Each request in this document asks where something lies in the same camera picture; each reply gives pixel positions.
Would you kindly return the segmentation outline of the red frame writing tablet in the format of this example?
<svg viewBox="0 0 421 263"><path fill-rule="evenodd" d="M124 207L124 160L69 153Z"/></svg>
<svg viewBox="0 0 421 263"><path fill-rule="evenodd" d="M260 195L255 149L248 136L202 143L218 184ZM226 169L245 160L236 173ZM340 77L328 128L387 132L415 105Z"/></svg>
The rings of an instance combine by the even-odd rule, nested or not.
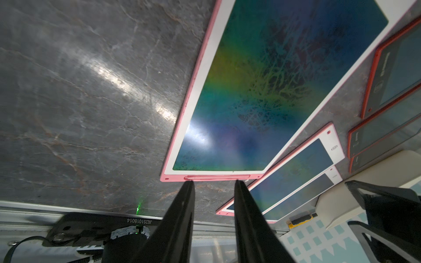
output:
<svg viewBox="0 0 421 263"><path fill-rule="evenodd" d="M421 19L414 19L375 51L362 104L365 119L421 83Z"/></svg>

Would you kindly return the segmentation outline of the pink frame writing tablet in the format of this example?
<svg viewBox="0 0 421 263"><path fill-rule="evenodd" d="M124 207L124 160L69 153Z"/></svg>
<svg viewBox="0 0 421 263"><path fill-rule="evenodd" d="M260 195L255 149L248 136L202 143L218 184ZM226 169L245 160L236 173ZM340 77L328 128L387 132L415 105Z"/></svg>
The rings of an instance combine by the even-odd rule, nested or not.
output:
<svg viewBox="0 0 421 263"><path fill-rule="evenodd" d="M319 197L341 181L342 177L336 166L333 165L324 173L317 176L316 179L312 180L277 206L266 212L264 218L271 224L287 218L293 212Z"/></svg>

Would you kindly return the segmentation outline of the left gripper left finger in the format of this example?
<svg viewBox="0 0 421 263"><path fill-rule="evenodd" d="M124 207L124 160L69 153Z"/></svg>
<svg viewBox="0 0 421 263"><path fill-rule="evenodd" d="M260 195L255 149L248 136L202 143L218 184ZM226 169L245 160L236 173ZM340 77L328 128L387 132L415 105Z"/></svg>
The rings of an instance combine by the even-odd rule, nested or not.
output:
<svg viewBox="0 0 421 263"><path fill-rule="evenodd" d="M195 185L186 181L133 263L188 263L194 227Z"/></svg>

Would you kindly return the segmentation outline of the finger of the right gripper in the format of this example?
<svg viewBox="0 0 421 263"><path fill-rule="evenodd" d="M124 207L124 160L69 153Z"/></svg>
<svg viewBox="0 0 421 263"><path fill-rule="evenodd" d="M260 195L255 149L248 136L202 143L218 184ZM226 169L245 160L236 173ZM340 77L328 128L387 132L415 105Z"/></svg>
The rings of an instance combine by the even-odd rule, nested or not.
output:
<svg viewBox="0 0 421 263"><path fill-rule="evenodd" d="M410 213L421 207L421 197L410 188L388 187L357 180L345 183L346 188L366 211L367 217L397 218L399 213Z"/></svg>
<svg viewBox="0 0 421 263"><path fill-rule="evenodd" d="M371 263L392 263L391 253L408 263L421 262L421 248L390 233L379 230L359 221L350 221L348 226L360 242Z"/></svg>

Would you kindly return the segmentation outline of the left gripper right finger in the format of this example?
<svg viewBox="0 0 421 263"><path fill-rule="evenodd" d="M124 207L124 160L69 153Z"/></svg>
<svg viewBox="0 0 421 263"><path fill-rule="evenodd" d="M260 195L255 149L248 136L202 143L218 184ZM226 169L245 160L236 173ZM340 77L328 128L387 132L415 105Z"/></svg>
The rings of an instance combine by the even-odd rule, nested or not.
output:
<svg viewBox="0 0 421 263"><path fill-rule="evenodd" d="M239 263L293 263L276 237L246 184L237 180L234 195L235 230Z"/></svg>

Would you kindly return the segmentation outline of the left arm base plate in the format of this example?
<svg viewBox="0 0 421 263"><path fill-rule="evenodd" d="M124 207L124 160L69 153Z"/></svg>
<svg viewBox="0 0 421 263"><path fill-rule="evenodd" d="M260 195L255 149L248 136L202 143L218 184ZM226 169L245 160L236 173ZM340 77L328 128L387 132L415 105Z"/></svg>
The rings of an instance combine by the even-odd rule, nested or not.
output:
<svg viewBox="0 0 421 263"><path fill-rule="evenodd" d="M48 232L45 247L85 247L102 245L111 240L111 233L129 226L147 226L154 231L161 219L114 216L90 213L69 213L64 215Z"/></svg>

